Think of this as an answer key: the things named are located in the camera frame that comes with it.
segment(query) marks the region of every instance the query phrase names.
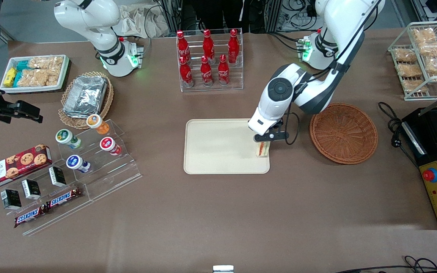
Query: red emergency stop button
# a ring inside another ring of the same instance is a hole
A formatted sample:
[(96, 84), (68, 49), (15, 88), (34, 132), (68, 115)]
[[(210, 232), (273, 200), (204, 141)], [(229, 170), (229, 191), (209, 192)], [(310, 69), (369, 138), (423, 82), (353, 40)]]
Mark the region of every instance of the red emergency stop button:
[(423, 171), (423, 178), (429, 182), (436, 183), (437, 182), (437, 171), (434, 168), (429, 168), (426, 171)]

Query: brown table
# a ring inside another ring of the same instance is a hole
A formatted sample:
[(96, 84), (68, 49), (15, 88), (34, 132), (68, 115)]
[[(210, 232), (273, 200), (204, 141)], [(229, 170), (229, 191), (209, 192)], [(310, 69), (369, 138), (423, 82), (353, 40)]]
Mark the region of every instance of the brown table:
[[(329, 161), (309, 138), (310, 116), (301, 114), (299, 140), (273, 143), (264, 175), (187, 175), (185, 124), (249, 118), (272, 73), (297, 62), (296, 53), (271, 36), (246, 34), (244, 90), (184, 94), (175, 39), (153, 40), (142, 69), (111, 78), (116, 91), (108, 115), (126, 132), (144, 176), (33, 237), (12, 228), (0, 203), (0, 272), (190, 273), (233, 264), (238, 273), (324, 273), (402, 264), (406, 254), (437, 263), (437, 223), (420, 174), (390, 146), (387, 117), (377, 108), (387, 102), (402, 117), (428, 105), (402, 100), (385, 53), (400, 31), (367, 31), (333, 97), (370, 115), (379, 132), (373, 157), (355, 166)], [(105, 72), (94, 53), (87, 42), (10, 44), (11, 56), (68, 55), (71, 78)], [(44, 123), (0, 123), (0, 159), (38, 143), (56, 151), (54, 134), (65, 127), (57, 115), (60, 98), (7, 98), (40, 107)]]

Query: wicker basket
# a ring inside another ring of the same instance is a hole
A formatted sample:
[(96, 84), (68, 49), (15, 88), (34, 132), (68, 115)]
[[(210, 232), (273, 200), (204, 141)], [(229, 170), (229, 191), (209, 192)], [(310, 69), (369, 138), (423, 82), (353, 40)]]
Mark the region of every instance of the wicker basket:
[(325, 157), (342, 163), (366, 161), (377, 148), (377, 129), (369, 116), (350, 104), (330, 104), (314, 115), (310, 136)]
[[(111, 108), (112, 99), (114, 97), (114, 88), (112, 87), (111, 81), (106, 75), (100, 72), (87, 72), (87, 73), (83, 73), (81, 76), (89, 76), (89, 77), (98, 76), (98, 77), (105, 78), (107, 80), (107, 89), (105, 91), (105, 98), (104, 101), (102, 102), (102, 110), (100, 113), (102, 119), (105, 120), (104, 117), (107, 115), (107, 112), (109, 112), (109, 108)], [(62, 106), (65, 105), (65, 102), (68, 98), (68, 93), (72, 89), (74, 81), (75, 79), (67, 86), (64, 94), (62, 95), (62, 100), (61, 100)], [(71, 118), (64, 113), (64, 109), (60, 109), (58, 111), (58, 115), (60, 117), (60, 120), (70, 127), (81, 129), (81, 130), (89, 128), (89, 126), (87, 126), (87, 122), (85, 119)]]

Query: coca-cola bottle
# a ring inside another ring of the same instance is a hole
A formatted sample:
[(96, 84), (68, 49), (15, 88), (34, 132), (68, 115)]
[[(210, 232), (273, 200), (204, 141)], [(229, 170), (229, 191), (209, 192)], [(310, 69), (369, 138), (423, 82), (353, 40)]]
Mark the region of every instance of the coca-cola bottle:
[(225, 54), (220, 55), (218, 72), (218, 82), (220, 83), (220, 85), (228, 85), (230, 82), (229, 65), (227, 64), (227, 57), (225, 56)]
[(182, 56), (185, 57), (187, 63), (190, 63), (191, 62), (190, 47), (188, 45), (187, 40), (185, 40), (185, 35), (183, 34), (183, 31), (181, 30), (177, 31), (176, 36), (178, 37), (177, 47), (180, 57)]
[(180, 57), (180, 76), (182, 76), (183, 87), (190, 88), (194, 85), (194, 81), (191, 76), (191, 69), (187, 64), (186, 57), (184, 56)]
[(239, 40), (237, 39), (237, 29), (230, 31), (229, 39), (229, 63), (235, 64), (239, 55)]
[(203, 53), (205, 57), (208, 59), (209, 64), (215, 64), (215, 49), (214, 42), (212, 38), (210, 38), (210, 30), (206, 29), (203, 31)]
[(212, 68), (208, 63), (208, 58), (205, 56), (201, 57), (201, 79), (203, 80), (203, 85), (212, 86), (214, 84), (214, 80), (212, 79)]

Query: person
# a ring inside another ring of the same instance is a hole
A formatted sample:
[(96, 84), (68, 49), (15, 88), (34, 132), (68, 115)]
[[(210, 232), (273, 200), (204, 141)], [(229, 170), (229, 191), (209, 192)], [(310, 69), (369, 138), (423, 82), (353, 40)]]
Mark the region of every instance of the person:
[(205, 28), (223, 29), (223, 20), (227, 28), (242, 28), (248, 32), (248, 0), (190, 0), (195, 14)]

